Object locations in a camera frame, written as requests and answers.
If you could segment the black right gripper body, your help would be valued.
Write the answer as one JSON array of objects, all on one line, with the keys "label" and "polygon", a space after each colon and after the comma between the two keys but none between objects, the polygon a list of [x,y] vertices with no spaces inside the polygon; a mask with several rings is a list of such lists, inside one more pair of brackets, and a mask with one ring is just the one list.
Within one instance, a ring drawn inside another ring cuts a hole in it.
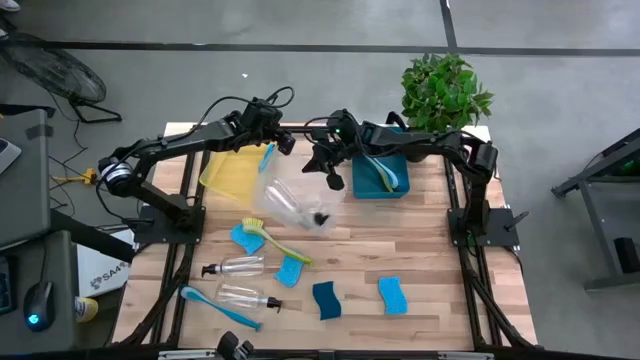
[{"label": "black right gripper body", "polygon": [[350,160],[356,153],[356,146],[347,145],[342,140],[331,141],[330,133],[327,130],[314,128],[311,130],[310,142],[312,146],[312,157],[322,156],[327,161],[328,172],[326,182],[331,190],[339,191],[344,188],[343,178],[336,172],[335,168],[345,160]]}]

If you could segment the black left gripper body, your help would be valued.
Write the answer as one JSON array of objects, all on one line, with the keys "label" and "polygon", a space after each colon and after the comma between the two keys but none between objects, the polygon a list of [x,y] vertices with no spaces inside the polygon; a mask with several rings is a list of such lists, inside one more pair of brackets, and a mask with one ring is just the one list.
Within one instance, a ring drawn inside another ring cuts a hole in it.
[{"label": "black left gripper body", "polygon": [[239,119],[230,122],[235,137],[228,142],[229,149],[238,152],[241,147],[276,143],[276,148],[284,155],[290,155],[296,139],[280,125],[278,120],[258,120],[255,128],[243,125]]}]

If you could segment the clear plastic bin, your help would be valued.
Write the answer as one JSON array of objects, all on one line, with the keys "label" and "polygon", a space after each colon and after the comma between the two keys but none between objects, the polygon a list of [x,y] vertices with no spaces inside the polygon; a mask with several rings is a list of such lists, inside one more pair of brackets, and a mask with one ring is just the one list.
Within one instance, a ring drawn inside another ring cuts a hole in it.
[{"label": "clear plastic bin", "polygon": [[[273,178],[278,178],[282,181],[289,190],[293,193],[293,195],[298,200],[299,204],[303,202],[321,202],[330,213],[331,217],[328,219],[324,228],[320,231],[309,231],[304,230],[298,224],[298,221],[290,221],[290,220],[282,220],[278,217],[271,215],[263,206],[262,206],[262,193],[264,190],[264,186]],[[276,173],[276,174],[260,174],[255,182],[253,197],[252,197],[252,206],[253,208],[265,215],[268,216],[278,223],[286,226],[294,228],[297,231],[306,232],[312,234],[314,236],[326,237],[332,231],[332,229],[336,226],[338,220],[338,208],[344,199],[345,192],[343,190],[334,191],[329,189],[326,186],[325,178],[318,173],[312,174],[285,174],[285,173]]]}]

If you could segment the blue plastic bin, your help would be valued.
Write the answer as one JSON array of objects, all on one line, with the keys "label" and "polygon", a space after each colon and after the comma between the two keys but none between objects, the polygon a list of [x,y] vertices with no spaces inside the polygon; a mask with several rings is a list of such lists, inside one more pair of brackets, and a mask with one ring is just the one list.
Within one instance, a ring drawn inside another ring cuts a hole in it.
[{"label": "blue plastic bin", "polygon": [[410,190],[407,159],[405,155],[394,154],[386,157],[376,157],[381,163],[391,169],[399,180],[399,186],[394,192],[388,192],[376,169],[366,160],[361,151],[352,157],[352,191],[357,199],[393,199],[401,198]]}]

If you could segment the clear plastic pump bottle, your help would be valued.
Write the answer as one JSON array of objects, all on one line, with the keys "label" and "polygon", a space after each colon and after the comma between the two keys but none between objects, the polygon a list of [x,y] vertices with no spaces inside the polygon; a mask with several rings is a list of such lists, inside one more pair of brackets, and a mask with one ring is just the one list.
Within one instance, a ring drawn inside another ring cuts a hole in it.
[{"label": "clear plastic pump bottle", "polygon": [[298,221],[302,217],[298,200],[278,178],[271,179],[264,186],[262,206],[271,215],[282,220]]},{"label": "clear plastic pump bottle", "polygon": [[257,289],[228,283],[222,283],[218,286],[214,299],[223,306],[238,310],[270,308],[280,311],[282,308],[282,301],[275,297],[267,296]]},{"label": "clear plastic pump bottle", "polygon": [[203,266],[201,268],[201,276],[251,277],[261,275],[264,270],[265,258],[263,256],[252,255],[225,258],[219,263]]},{"label": "clear plastic pump bottle", "polygon": [[331,217],[321,202],[303,202],[298,207],[298,224],[304,230],[320,231]]}]

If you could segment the yellow plastic bin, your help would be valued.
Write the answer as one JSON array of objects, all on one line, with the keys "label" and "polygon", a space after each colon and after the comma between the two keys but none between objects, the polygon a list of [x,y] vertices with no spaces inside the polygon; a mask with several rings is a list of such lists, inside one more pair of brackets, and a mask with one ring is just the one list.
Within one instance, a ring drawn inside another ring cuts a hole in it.
[{"label": "yellow plastic bin", "polygon": [[259,166],[268,145],[248,146],[238,152],[215,152],[199,177],[199,183],[216,194],[250,206]]}]

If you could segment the blue dish brush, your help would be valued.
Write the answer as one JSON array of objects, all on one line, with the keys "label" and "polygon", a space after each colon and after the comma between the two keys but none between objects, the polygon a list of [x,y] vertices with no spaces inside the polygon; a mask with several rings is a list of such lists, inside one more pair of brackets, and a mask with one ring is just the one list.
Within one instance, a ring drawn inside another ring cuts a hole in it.
[{"label": "blue dish brush", "polygon": [[207,298],[202,292],[200,292],[199,290],[191,287],[191,286],[182,286],[180,289],[180,296],[185,299],[185,300],[190,300],[190,301],[195,301],[195,302],[200,302],[200,303],[204,303],[207,304],[211,307],[213,307],[214,309],[218,310],[219,312],[221,312],[222,314],[224,314],[226,317],[228,317],[229,319],[233,320],[236,323],[239,323],[241,325],[247,326],[249,328],[252,328],[253,330],[255,330],[256,332],[260,331],[262,328],[262,324],[259,322],[256,322],[252,319],[250,319],[249,317],[236,312],[234,310],[230,310],[227,308],[224,308],[216,303],[214,303],[212,300],[210,300],[209,298]]},{"label": "blue dish brush", "polygon": [[399,180],[396,174],[383,163],[380,163],[380,167],[386,175],[386,180],[384,181],[385,187],[389,192],[394,192],[399,186]]}]

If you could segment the green potted plant black pot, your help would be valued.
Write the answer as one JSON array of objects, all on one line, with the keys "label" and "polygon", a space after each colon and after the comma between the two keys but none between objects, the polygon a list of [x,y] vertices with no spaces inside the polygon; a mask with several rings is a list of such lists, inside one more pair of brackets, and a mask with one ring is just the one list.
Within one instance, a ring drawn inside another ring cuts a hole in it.
[{"label": "green potted plant black pot", "polygon": [[413,132],[445,133],[491,116],[494,94],[457,54],[426,54],[402,75],[402,115]]}]

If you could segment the yellow power plug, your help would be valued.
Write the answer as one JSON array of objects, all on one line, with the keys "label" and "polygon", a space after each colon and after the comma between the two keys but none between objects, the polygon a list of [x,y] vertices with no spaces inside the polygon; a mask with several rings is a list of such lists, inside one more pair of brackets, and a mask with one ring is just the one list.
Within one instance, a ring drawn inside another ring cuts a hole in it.
[{"label": "yellow power plug", "polygon": [[97,174],[93,168],[88,168],[84,173],[74,177],[54,177],[57,182],[79,182],[85,185],[93,185],[96,182]]}]

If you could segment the black support bar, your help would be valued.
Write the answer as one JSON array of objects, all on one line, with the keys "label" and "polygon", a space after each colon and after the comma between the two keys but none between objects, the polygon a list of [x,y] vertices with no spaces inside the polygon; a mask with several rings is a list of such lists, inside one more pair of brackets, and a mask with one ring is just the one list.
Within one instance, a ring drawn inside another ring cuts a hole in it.
[{"label": "black support bar", "polygon": [[57,210],[50,211],[50,230],[68,231],[74,243],[126,263],[131,263],[136,254],[130,244]]}]

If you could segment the black device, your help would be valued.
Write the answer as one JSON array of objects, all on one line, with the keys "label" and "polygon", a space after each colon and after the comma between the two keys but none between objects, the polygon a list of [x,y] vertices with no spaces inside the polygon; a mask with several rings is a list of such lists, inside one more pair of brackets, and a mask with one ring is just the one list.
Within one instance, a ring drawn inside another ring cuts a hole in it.
[{"label": "black device", "polygon": [[253,352],[254,346],[250,341],[240,343],[231,331],[225,332],[216,346],[216,354],[224,360],[248,360]]}]

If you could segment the white cardboard box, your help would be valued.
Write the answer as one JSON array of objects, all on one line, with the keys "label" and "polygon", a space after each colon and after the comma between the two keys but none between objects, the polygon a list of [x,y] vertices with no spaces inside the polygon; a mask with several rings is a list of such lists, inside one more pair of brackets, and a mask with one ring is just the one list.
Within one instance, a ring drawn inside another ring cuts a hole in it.
[{"label": "white cardboard box", "polygon": [[128,280],[131,265],[82,245],[77,246],[80,297],[95,297],[120,289]]}]

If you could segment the black floor fan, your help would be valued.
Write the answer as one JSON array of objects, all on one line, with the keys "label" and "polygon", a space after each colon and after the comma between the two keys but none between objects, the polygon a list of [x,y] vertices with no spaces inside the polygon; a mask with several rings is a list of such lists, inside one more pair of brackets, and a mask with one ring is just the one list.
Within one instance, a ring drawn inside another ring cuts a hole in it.
[{"label": "black floor fan", "polygon": [[0,56],[18,73],[66,99],[80,122],[121,122],[118,112],[99,106],[107,94],[102,78],[69,52],[44,43],[34,35],[12,32],[0,40]]}]

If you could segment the grey operator desk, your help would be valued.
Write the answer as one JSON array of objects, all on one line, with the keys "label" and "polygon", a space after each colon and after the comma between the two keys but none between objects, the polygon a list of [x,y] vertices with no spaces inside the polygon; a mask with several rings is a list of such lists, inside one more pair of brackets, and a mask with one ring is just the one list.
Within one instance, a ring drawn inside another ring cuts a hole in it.
[{"label": "grey operator desk", "polygon": [[[18,146],[20,157],[0,175],[0,256],[11,259],[15,309],[0,316],[0,358],[62,351],[78,343],[74,298],[76,246],[67,231],[50,230],[48,139],[53,129],[43,110],[0,120],[0,137]],[[23,314],[27,290],[54,285],[55,321],[30,331]]]}]

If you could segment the silver laptop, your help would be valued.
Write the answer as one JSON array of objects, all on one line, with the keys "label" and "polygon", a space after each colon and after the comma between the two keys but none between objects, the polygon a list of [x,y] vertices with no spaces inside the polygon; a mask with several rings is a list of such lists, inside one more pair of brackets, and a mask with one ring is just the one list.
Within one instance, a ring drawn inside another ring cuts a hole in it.
[{"label": "silver laptop", "polygon": [[0,137],[0,175],[8,170],[8,168],[20,157],[22,150]]}]

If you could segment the grey metal cart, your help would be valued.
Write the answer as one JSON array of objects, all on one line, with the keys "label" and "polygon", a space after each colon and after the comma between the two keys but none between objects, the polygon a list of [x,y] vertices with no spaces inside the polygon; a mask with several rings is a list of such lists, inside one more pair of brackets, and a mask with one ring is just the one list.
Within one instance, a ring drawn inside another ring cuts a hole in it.
[{"label": "grey metal cart", "polygon": [[614,240],[631,238],[640,256],[640,128],[594,156],[575,176],[551,189],[554,196],[580,192],[608,274],[589,280],[590,292],[640,285],[640,272],[623,273]]}]

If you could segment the black computer mouse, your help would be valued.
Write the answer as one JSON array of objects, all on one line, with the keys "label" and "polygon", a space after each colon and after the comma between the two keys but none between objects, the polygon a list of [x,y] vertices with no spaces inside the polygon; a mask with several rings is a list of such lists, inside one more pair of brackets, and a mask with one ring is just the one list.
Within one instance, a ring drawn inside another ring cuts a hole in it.
[{"label": "black computer mouse", "polygon": [[31,286],[23,301],[23,314],[27,328],[32,332],[48,329],[55,321],[54,285],[42,281]]}]

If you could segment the black keyboard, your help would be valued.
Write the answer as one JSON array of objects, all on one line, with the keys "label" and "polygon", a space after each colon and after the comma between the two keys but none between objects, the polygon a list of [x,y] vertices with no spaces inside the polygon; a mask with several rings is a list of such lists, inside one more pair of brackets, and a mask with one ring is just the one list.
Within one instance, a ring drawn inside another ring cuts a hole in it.
[{"label": "black keyboard", "polygon": [[11,259],[0,256],[0,316],[15,309]]}]

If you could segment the white mount bracket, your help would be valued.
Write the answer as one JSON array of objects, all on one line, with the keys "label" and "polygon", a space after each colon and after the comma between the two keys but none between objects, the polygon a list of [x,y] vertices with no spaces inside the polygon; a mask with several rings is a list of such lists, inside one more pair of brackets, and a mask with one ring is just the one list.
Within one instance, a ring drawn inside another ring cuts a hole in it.
[{"label": "white mount bracket", "polygon": [[157,360],[207,360],[215,358],[216,352],[213,349],[186,349],[160,351]]},{"label": "white mount bracket", "polygon": [[479,353],[479,352],[439,352],[436,357],[437,360],[495,360],[493,354]]}]

